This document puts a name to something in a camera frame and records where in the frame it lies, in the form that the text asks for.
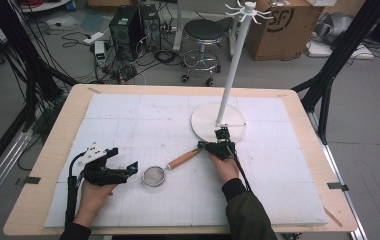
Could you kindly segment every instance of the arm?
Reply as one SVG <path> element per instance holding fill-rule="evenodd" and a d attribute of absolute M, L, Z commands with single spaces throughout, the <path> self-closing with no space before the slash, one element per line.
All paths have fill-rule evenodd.
<path fill-rule="evenodd" d="M 81 202 L 77 215 L 72 223 L 65 226 L 60 240 L 88 239 L 91 234 L 91 223 L 103 207 L 108 197 L 113 193 L 113 189 L 117 184 L 97 186 L 90 184 L 84 180 L 81 188 Z"/>
<path fill-rule="evenodd" d="M 228 202 L 226 214 L 232 239 L 276 240 L 264 207 L 253 193 L 246 191 L 234 160 L 221 161 L 210 153 L 209 158 L 225 183 L 222 191 Z"/>

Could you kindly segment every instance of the sleeve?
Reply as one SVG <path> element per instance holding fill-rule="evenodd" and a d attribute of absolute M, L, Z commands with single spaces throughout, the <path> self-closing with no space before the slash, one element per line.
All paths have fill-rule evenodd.
<path fill-rule="evenodd" d="M 59 240 L 87 240 L 90 237 L 91 229 L 76 223 L 69 223 L 65 227 Z"/>
<path fill-rule="evenodd" d="M 231 179 L 222 187 L 227 199 L 226 215 L 233 240 L 276 240 L 271 222 L 258 198 L 247 192 L 240 179 Z"/>

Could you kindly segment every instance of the black cuff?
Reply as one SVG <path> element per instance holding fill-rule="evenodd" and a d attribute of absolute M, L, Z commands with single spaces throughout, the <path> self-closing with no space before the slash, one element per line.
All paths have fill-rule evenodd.
<path fill-rule="evenodd" d="M 222 192 L 224 193 L 227 202 L 229 202 L 235 196 L 246 192 L 246 188 L 240 178 L 233 178 L 222 186 Z"/>
<path fill-rule="evenodd" d="M 62 233 L 60 240 L 63 239 L 88 239 L 91 229 L 76 223 L 66 224 L 65 231 Z"/>

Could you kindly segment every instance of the white pole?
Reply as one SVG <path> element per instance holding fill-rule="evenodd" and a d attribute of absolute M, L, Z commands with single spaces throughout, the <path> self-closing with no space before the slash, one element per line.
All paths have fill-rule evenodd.
<path fill-rule="evenodd" d="M 254 5 L 246 4 L 244 12 L 252 13 L 254 11 Z M 227 83 L 225 84 L 224 94 L 222 95 L 221 106 L 218 112 L 218 118 L 216 120 L 216 125 L 219 126 L 224 116 L 225 107 L 227 105 L 228 96 L 230 95 L 231 87 L 233 86 L 234 77 L 236 75 L 237 65 L 239 64 L 240 55 L 242 54 L 244 40 L 249 30 L 250 22 L 252 17 L 249 15 L 243 15 L 244 20 L 240 25 L 239 36 L 237 37 L 236 49 L 234 51 L 233 60 L 231 61 L 230 71 L 228 72 Z"/>

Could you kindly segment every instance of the stool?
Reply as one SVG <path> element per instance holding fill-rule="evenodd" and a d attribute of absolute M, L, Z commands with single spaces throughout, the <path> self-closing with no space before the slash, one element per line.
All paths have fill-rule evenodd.
<path fill-rule="evenodd" d="M 181 80 L 187 82 L 191 70 L 209 71 L 210 77 L 206 80 L 207 86 L 212 86 L 214 80 L 212 78 L 212 69 L 217 73 L 221 72 L 219 58 L 215 53 L 206 49 L 206 45 L 219 43 L 225 35 L 224 28 L 216 22 L 197 19 L 192 20 L 184 26 L 184 33 L 187 38 L 192 39 L 200 44 L 198 49 L 192 49 L 183 56 L 183 67 L 187 67 L 187 75 L 183 75 Z"/>

